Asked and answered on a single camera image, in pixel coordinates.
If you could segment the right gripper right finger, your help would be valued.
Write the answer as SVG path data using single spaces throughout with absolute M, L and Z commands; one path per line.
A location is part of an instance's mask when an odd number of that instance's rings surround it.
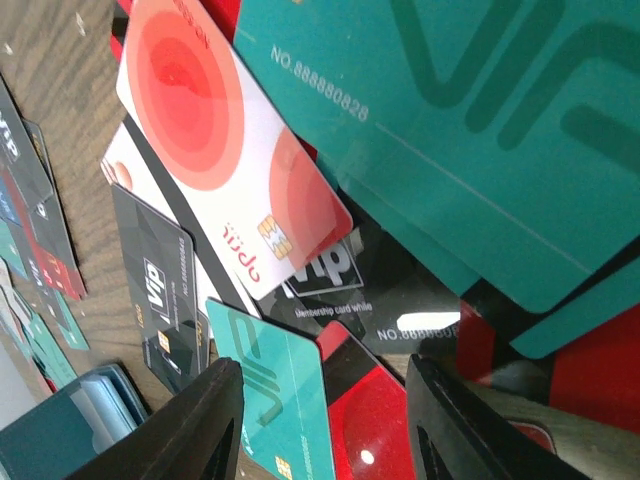
M 418 479 L 584 479 L 436 362 L 410 356 L 408 433 Z

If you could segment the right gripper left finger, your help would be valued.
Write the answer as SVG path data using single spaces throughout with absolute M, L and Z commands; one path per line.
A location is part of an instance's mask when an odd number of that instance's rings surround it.
M 244 411 L 240 364 L 214 361 L 71 479 L 233 479 Z

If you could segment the blue leather card holder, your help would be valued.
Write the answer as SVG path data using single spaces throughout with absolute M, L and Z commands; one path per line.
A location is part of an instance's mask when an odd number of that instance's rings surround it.
M 1 430 L 1 477 L 63 479 L 147 418 L 124 368 L 99 366 Z

